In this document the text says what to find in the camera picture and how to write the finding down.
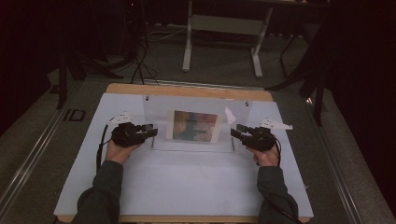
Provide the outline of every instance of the forearm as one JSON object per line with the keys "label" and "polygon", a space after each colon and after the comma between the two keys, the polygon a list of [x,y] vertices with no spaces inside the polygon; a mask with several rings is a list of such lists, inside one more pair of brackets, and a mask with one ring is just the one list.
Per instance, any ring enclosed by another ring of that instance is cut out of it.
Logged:
{"label": "forearm", "polygon": [[257,187],[263,196],[262,208],[259,214],[260,223],[294,223],[279,211],[276,211],[267,200],[276,207],[298,218],[298,205],[288,194],[283,171],[277,166],[261,167],[259,170]]}
{"label": "forearm", "polygon": [[122,174],[122,165],[105,161],[92,187],[79,197],[78,213],[72,223],[118,223]]}

